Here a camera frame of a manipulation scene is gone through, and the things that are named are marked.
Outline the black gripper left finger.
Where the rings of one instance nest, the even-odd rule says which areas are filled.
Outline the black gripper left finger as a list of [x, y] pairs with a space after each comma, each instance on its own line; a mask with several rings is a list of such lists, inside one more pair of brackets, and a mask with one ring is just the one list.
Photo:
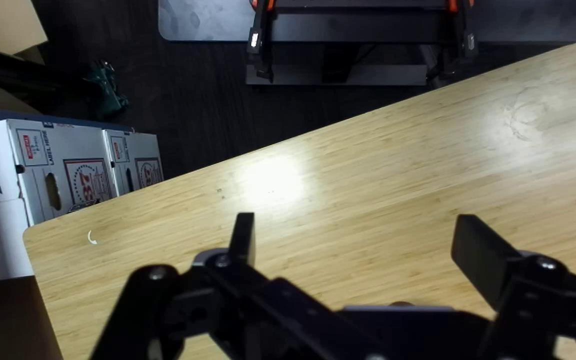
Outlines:
[[228, 258], [236, 262], [254, 262], [254, 224], [256, 215], [252, 211], [239, 211], [233, 222], [229, 235]]

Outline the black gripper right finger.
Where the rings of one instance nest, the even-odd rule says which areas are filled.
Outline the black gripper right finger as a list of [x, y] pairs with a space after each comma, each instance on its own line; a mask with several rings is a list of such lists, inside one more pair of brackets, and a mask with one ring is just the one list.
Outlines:
[[460, 214], [450, 255], [492, 310], [505, 300], [508, 281], [523, 255], [473, 214]]

